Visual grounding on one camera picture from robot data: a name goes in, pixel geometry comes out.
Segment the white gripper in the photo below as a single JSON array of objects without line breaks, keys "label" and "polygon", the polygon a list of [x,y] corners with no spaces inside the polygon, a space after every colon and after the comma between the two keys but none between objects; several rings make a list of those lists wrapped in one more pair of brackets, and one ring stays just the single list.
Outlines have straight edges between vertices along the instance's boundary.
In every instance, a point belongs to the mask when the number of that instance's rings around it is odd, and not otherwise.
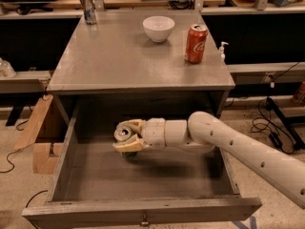
[{"label": "white gripper", "polygon": [[113,143],[117,152],[139,152],[150,146],[173,146],[183,144],[188,138],[186,120],[166,120],[164,118],[131,119],[120,122],[117,127],[128,127],[134,133],[126,141]]}]

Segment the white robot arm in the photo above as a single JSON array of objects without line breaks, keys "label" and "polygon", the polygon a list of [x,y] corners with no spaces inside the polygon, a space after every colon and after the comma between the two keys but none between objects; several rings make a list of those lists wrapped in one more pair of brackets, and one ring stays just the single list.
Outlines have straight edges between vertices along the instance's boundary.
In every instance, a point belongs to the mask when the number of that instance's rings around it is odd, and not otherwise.
[{"label": "white robot arm", "polygon": [[176,147],[208,153],[218,147],[229,153],[300,208],[305,208],[305,163],[232,129],[206,112],[188,119],[132,119],[119,123],[113,147],[120,153]]}]

